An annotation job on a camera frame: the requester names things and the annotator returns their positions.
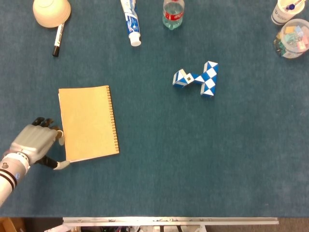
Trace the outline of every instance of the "toothpaste cap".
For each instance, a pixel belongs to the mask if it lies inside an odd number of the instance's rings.
[[[138,32],[132,32],[131,34],[129,34],[129,39],[133,47],[141,45],[140,34]]]

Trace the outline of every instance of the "marker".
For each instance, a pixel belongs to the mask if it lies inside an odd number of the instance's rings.
[[[53,50],[53,56],[54,57],[59,56],[59,49],[60,49],[60,43],[61,43],[63,28],[64,28],[64,23],[58,26],[56,40],[55,40],[55,46],[54,46],[54,50]]]
[[[285,7],[286,11],[291,11],[291,10],[294,10],[296,5],[298,5],[299,3],[301,3],[302,1],[304,0],[298,0],[297,2],[295,2],[294,4],[290,4],[290,5],[287,5]]]

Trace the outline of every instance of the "colorful sticky notes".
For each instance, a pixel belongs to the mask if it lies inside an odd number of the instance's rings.
[[[278,33],[277,35],[276,35],[276,38],[279,40],[280,39],[280,33]]]
[[[301,30],[304,32],[304,35],[309,36],[309,29],[305,26],[301,27]]]
[[[285,46],[283,45],[283,43],[281,41],[278,43],[278,45],[279,45],[279,48],[285,49]]]
[[[306,35],[303,36],[303,42],[306,45],[309,44],[308,37]]]
[[[285,34],[294,32],[294,28],[295,28],[294,26],[286,27],[285,28]]]
[[[306,46],[305,46],[303,41],[298,41],[297,47],[298,47],[299,50],[305,50],[306,49]]]
[[[302,29],[300,28],[300,26],[295,27],[295,32],[298,34],[298,36],[303,37],[304,36],[304,32],[302,31]]]
[[[297,40],[297,34],[296,34],[295,32],[286,34],[286,35],[284,36],[284,40],[285,40],[286,42]]]

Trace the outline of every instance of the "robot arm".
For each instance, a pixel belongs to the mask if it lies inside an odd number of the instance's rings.
[[[0,206],[27,174],[31,165],[39,163],[54,170],[67,167],[70,162],[58,162],[46,156],[56,140],[64,144],[59,127],[49,127],[53,120],[37,118],[14,139],[10,149],[0,161]]]

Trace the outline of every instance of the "blue and white puzzle toy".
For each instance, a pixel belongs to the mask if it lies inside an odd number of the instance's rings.
[[[207,61],[204,65],[203,74],[197,75],[193,73],[186,74],[183,69],[174,74],[173,85],[176,87],[185,87],[194,82],[201,84],[201,96],[212,97],[215,94],[217,73],[219,71],[219,64]]]

